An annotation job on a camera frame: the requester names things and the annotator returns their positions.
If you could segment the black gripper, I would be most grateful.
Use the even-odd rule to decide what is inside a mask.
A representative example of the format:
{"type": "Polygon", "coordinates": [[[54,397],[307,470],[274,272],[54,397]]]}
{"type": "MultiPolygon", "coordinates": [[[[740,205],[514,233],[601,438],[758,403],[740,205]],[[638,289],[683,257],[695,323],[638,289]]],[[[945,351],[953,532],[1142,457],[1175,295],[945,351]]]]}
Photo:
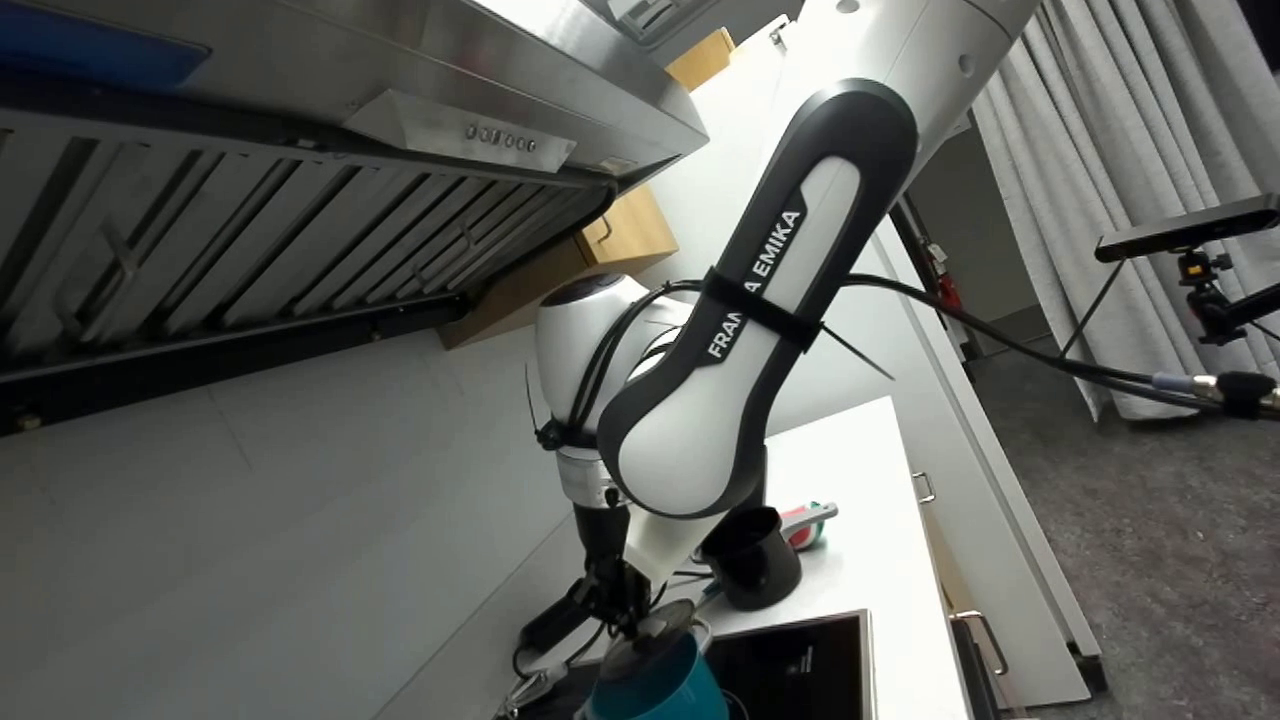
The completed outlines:
{"type": "Polygon", "coordinates": [[[586,548],[586,572],[562,599],[520,629],[514,648],[515,676],[528,676],[528,667],[586,619],[601,619],[609,631],[631,637],[652,610],[652,579],[624,559],[631,512],[620,492],[609,490],[601,507],[577,503],[571,519],[586,548]]]}

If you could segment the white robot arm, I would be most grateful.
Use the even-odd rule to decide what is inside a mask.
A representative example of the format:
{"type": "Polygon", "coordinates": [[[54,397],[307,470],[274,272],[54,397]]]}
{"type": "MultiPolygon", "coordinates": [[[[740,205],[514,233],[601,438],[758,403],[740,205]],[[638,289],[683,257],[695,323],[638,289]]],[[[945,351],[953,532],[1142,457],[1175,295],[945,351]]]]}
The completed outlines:
{"type": "Polygon", "coordinates": [[[969,114],[1041,0],[810,0],[711,85],[749,144],[740,215],[692,279],[605,272],[554,291],[537,364],[586,576],[520,629],[531,667],[577,629],[638,641],[703,559],[738,610],[802,585],[763,503],[770,426],[871,233],[969,114]]]}

